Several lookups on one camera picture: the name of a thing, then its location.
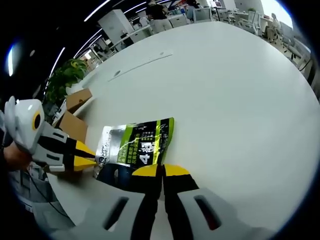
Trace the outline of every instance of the green leaves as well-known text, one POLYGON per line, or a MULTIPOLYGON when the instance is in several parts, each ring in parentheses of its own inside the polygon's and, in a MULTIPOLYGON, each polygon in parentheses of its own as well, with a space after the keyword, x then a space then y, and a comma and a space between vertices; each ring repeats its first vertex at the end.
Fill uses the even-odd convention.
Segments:
POLYGON ((50 77, 46 99, 55 104, 63 101, 67 95, 66 87, 78 83, 85 76, 87 66, 84 61, 79 59, 69 59, 61 67, 57 68, 50 77))

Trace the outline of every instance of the black cable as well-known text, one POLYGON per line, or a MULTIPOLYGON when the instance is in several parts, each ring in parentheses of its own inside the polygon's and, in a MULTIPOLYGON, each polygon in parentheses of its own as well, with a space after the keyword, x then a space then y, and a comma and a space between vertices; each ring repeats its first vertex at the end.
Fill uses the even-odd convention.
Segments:
POLYGON ((308 63, 310 63, 310 61, 311 61, 311 57, 310 57, 309 61, 304 65, 304 67, 302 69, 300 69, 299 71, 301 72, 303 69, 305 69, 305 67, 308 65, 308 63))
POLYGON ((60 212, 46 197, 45 195, 39 190, 39 188, 37 187, 34 179, 32 178, 32 176, 30 175, 30 172, 28 170, 26 170, 26 172, 28 173, 33 185, 35 186, 36 190, 41 194, 41 196, 47 201, 48 204, 50 204, 59 214, 61 214, 62 216, 69 218, 67 215, 63 214, 62 212, 60 212))

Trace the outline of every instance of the cardboard box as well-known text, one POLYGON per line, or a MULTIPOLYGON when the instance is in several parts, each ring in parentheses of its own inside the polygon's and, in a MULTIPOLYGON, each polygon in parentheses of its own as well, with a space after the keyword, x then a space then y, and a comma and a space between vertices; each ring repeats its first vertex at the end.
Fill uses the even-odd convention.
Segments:
POLYGON ((52 126, 61 129, 68 134, 70 138, 85 143, 88 126, 72 113, 85 104, 91 97, 92 94, 88 88, 67 96, 65 113, 60 113, 60 119, 55 120, 52 126))

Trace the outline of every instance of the ceiling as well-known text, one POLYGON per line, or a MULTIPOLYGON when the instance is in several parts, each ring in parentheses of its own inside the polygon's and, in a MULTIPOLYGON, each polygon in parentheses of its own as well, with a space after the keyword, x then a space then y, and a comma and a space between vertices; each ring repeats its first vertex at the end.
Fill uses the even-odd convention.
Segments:
MULTIPOLYGON (((11 95, 19 99, 30 98, 49 76, 62 48, 65 47, 65 50, 57 67, 73 58, 79 48, 100 29, 98 20, 109 11, 121 9, 125 12, 144 0, 110 0, 84 22, 103 2, 105 0, 55 0, 43 4, 33 0, 6 2, 6 16, 10 18, 2 19, 6 23, 3 24, 3 31, 7 33, 1 49, 2 102, 11 95), (6 61, 13 44, 19 46, 21 56, 13 75, 9 76, 6 61)), ((127 18, 134 17, 136 11, 144 7, 145 4, 129 11, 127 18)))

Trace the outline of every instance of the round table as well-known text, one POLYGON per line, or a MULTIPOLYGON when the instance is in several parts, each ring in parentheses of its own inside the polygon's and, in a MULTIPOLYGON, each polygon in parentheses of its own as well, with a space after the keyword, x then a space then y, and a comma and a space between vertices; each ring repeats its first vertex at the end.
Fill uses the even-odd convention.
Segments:
MULTIPOLYGON (((80 117, 93 150, 103 126, 174 117, 165 163, 189 170, 242 222, 278 231, 304 199, 320 156, 320 106, 298 69, 259 37, 222 22, 182 26, 129 46, 90 77, 95 99, 80 117), (163 51, 172 55, 110 80, 163 51)), ((49 181, 76 225, 108 194, 91 172, 49 181)), ((171 235, 159 202, 152 239, 171 235)))

